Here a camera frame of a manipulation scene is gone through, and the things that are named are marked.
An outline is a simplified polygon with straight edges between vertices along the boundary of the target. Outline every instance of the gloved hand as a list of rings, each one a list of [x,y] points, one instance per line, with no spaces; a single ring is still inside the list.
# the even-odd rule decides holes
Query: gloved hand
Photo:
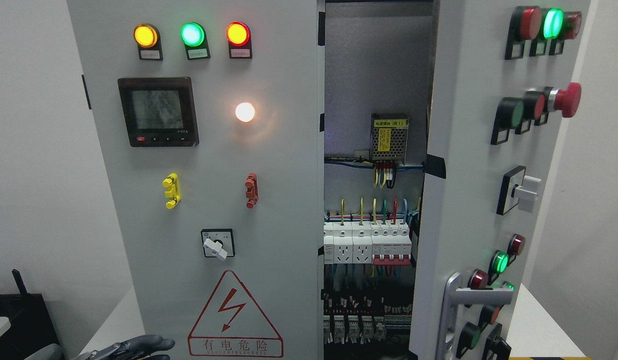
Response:
[[[160,335],[141,335],[123,342],[93,351],[91,354],[82,354],[74,360],[170,360],[169,355],[151,355],[156,351],[166,351],[174,347],[172,339],[163,339]]]

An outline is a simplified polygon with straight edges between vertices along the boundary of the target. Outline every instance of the high voltage warning triangle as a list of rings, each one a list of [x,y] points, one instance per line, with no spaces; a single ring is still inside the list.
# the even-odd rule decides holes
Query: high voltage warning triangle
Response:
[[[188,336],[191,356],[282,358],[282,337],[245,284],[226,270]]]

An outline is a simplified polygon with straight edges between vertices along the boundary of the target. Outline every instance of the lightning bolt symbol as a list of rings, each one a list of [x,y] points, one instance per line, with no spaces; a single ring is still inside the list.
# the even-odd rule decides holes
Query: lightning bolt symbol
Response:
[[[229,326],[229,324],[231,324],[231,322],[234,321],[236,316],[238,316],[238,313],[242,312],[242,310],[245,307],[245,305],[247,305],[247,303],[245,302],[245,303],[239,303],[238,305],[225,307],[227,305],[227,303],[229,303],[231,298],[235,296],[236,292],[238,292],[238,290],[236,290],[236,289],[234,289],[232,287],[231,291],[229,291],[229,294],[227,294],[227,297],[224,299],[222,305],[220,305],[220,309],[218,309],[218,313],[226,312],[227,310],[231,310],[231,309],[238,309],[235,312],[235,314],[233,314],[231,319],[229,319],[229,322],[227,322],[224,325],[222,325],[222,333],[224,333],[227,329],[231,328],[231,326]]]

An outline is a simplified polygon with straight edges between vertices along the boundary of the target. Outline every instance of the electrical control cabinet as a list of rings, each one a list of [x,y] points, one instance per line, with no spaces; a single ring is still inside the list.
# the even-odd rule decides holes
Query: electrical control cabinet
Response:
[[[588,0],[67,3],[142,322],[172,358],[508,348]]]

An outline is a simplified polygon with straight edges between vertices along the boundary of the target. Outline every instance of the green indicator light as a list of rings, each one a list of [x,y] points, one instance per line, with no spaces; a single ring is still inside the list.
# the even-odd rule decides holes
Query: green indicator light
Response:
[[[507,269],[509,255],[502,251],[496,251],[491,260],[491,269],[496,274],[502,274]]]
[[[542,36],[545,39],[555,39],[563,29],[563,17],[565,14],[562,9],[554,7],[547,11],[544,16],[544,26],[542,27]]]
[[[180,37],[186,46],[199,46],[205,40],[205,31],[197,23],[188,22],[180,28]]]

